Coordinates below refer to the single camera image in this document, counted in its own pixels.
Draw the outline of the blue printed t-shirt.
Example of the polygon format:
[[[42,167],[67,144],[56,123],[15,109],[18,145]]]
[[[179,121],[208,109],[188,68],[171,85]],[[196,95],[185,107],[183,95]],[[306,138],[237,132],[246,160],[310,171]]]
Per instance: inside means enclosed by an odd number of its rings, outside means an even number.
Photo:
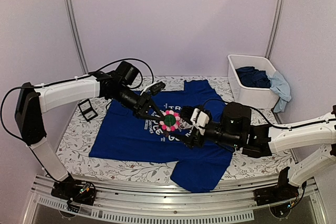
[[[162,110],[180,112],[184,106],[205,104],[213,121],[224,109],[220,96],[207,80],[185,81],[182,91],[161,91],[153,97]],[[202,148],[189,148],[174,135],[165,136],[154,121],[137,119],[113,101],[102,121],[90,157],[131,162],[175,162],[170,179],[192,193],[213,190],[230,165],[234,150],[206,140]]]

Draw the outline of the pink flower brooch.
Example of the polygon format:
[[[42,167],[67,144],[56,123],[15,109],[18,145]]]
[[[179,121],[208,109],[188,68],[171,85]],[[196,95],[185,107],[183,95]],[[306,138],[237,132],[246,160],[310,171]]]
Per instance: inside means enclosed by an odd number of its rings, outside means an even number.
[[[173,110],[166,110],[163,113],[163,120],[159,122],[162,130],[167,132],[174,132],[179,129],[181,123],[180,114]]]

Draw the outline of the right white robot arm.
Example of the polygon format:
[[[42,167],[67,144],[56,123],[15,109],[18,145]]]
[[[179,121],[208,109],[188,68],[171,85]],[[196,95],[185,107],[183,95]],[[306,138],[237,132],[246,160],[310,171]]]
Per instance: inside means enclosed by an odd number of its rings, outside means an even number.
[[[229,146],[242,154],[261,158],[272,154],[310,145],[319,149],[301,162],[280,171],[274,186],[254,190],[258,206],[295,198],[287,209],[296,206],[306,188],[307,180],[316,172],[335,164],[335,111],[316,119],[294,124],[251,124],[252,107],[236,102],[228,103],[219,122],[214,122],[210,111],[202,105],[184,106],[181,118],[192,126],[192,133],[183,140],[188,147],[202,147],[210,140],[220,147]]]

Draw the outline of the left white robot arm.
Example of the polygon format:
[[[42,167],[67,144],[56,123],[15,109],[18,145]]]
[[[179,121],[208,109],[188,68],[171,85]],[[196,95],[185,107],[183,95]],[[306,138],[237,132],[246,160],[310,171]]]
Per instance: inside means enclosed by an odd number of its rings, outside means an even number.
[[[74,179],[66,170],[47,141],[43,114],[68,103],[105,98],[118,101],[138,119],[164,121],[163,113],[151,96],[160,92],[165,85],[162,82],[153,83],[149,91],[136,94],[130,85],[139,73],[134,65],[122,60],[116,70],[108,73],[96,70],[54,84],[34,86],[26,82],[20,88],[15,121],[21,139],[54,180],[51,195],[66,200],[68,208],[76,209],[78,204],[92,206],[97,190],[92,182]]]

